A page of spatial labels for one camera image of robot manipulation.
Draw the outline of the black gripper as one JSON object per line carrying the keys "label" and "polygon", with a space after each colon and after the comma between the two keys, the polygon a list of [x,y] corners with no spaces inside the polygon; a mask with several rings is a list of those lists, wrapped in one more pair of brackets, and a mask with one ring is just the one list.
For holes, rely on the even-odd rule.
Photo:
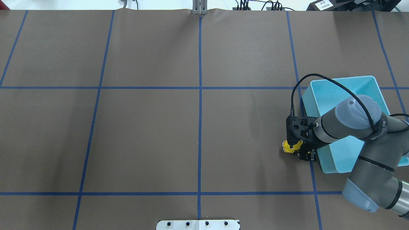
{"label": "black gripper", "polygon": [[303,161],[316,162],[317,150],[323,147],[323,142],[315,135],[313,128],[319,127],[318,124],[310,124],[305,131],[301,132],[302,141],[300,149],[297,152],[298,158]]}

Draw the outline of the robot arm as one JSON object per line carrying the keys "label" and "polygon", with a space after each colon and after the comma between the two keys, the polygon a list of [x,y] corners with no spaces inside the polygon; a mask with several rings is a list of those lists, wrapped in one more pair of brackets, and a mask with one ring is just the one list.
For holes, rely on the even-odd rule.
{"label": "robot arm", "polygon": [[408,156],[408,122],[387,115],[369,96],[351,96],[321,117],[287,121],[290,146],[302,141],[298,154],[308,154],[345,137],[363,142],[342,195],[368,212],[384,208],[408,219],[408,182],[395,177],[402,157]]}

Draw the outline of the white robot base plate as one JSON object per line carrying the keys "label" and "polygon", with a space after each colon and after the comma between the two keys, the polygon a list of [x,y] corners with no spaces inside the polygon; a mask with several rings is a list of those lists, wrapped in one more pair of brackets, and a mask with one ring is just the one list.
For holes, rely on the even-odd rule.
{"label": "white robot base plate", "polygon": [[156,230],[240,230],[239,220],[163,220],[159,221]]}

